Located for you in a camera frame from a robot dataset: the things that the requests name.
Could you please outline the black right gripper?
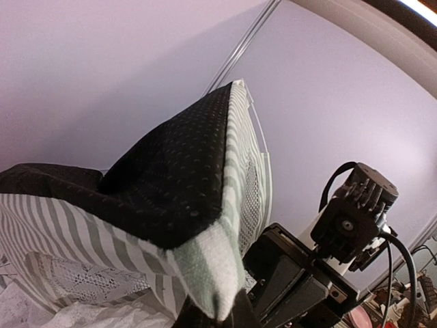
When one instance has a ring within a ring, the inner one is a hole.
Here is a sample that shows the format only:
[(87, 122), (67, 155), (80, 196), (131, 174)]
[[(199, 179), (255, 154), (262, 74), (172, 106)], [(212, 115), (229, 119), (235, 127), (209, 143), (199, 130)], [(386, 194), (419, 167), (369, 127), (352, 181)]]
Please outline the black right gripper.
[(248, 296), (236, 295), (226, 319), (209, 318), (187, 297), (171, 327), (334, 327), (358, 304), (358, 290), (278, 223), (262, 232), (243, 263), (256, 283)]

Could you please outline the green striped pet tent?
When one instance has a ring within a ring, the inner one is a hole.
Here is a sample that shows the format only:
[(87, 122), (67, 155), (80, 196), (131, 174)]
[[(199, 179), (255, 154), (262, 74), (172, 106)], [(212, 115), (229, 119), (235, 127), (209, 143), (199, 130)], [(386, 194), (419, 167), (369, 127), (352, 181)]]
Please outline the green striped pet tent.
[(177, 319), (187, 297), (224, 320), (243, 256), (265, 226), (266, 179), (243, 80), (141, 138), (106, 172), (23, 163), (1, 172), (1, 253), (54, 314), (152, 292)]

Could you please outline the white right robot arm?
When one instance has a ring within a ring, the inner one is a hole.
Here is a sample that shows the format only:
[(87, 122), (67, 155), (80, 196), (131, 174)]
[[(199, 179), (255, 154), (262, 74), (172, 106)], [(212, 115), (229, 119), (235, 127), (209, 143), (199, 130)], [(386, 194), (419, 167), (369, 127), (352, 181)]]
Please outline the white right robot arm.
[(410, 302), (417, 302), (417, 272), (409, 250), (387, 225), (397, 188), (364, 163), (347, 162), (335, 191), (325, 188), (315, 221), (300, 236), (268, 226), (244, 257), (248, 293), (262, 327), (333, 327), (356, 308), (360, 292), (345, 279), (383, 251), (396, 248), (408, 267)]

